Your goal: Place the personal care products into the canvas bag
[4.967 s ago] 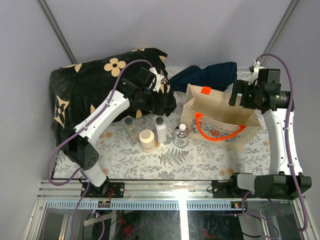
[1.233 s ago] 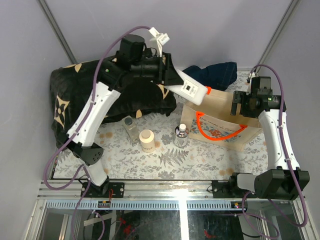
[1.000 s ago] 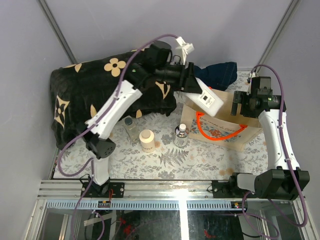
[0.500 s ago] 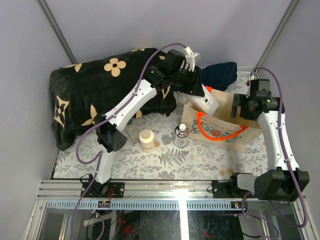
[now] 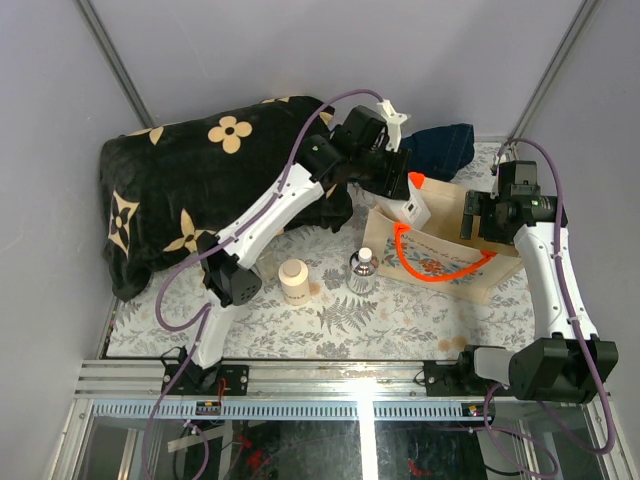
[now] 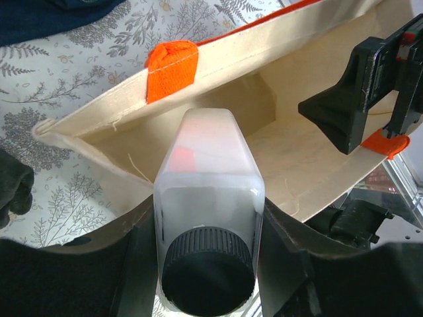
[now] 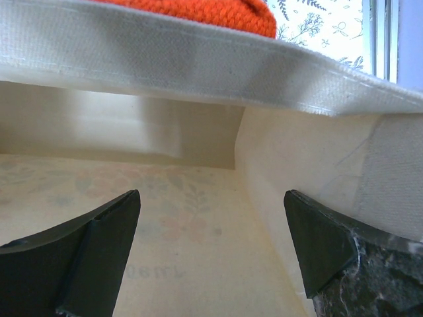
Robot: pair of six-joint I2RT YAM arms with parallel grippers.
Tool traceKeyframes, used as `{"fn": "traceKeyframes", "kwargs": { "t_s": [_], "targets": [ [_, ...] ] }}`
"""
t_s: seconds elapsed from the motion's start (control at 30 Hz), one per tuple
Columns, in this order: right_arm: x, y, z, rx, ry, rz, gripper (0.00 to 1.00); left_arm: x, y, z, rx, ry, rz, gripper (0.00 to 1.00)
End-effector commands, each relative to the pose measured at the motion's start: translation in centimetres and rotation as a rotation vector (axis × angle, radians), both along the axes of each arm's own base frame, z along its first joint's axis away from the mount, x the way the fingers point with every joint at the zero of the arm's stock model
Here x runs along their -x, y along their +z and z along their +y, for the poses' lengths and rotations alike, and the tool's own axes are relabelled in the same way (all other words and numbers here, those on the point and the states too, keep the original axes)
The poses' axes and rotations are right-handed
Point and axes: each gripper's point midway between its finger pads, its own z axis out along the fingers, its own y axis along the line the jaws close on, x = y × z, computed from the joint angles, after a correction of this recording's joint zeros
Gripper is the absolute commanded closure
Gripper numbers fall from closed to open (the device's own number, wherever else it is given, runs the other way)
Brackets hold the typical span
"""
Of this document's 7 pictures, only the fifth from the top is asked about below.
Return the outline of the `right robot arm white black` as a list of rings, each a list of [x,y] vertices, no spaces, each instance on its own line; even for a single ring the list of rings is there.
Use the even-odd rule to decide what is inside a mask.
[[[537,165],[494,167],[490,192],[465,196],[460,236],[514,247],[531,288],[535,335],[518,352],[469,346],[456,369],[458,387],[478,394],[491,381],[519,400],[586,404],[617,364],[612,341],[600,339],[582,302],[568,250],[567,218],[558,197],[542,194]]]

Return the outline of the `beige canvas bag orange handles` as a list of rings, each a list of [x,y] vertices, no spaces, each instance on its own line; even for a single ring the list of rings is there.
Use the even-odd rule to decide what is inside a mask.
[[[479,237],[477,220],[472,237],[460,237],[464,187],[420,173],[409,175],[409,186],[430,213],[421,229],[397,235],[400,222],[393,212],[376,206],[368,213],[363,245],[378,259],[381,276],[485,304],[494,288],[523,269],[514,247]]]

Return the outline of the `white rectangular lotion bottle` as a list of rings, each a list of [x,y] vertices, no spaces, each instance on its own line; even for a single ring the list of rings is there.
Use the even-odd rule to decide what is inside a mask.
[[[411,180],[408,181],[408,187],[408,200],[391,200],[381,197],[378,206],[394,222],[408,225],[414,230],[421,230],[429,221],[431,212],[421,196],[420,189]]]

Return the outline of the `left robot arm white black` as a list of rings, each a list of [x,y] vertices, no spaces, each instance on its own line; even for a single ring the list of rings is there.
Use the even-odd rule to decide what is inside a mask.
[[[303,135],[276,181],[233,223],[198,242],[208,307],[184,382],[197,394],[223,383],[221,359],[234,318],[261,289],[254,265],[300,212],[348,182],[394,202],[410,197],[410,153],[401,147],[405,114],[388,100],[353,108],[327,134]]]

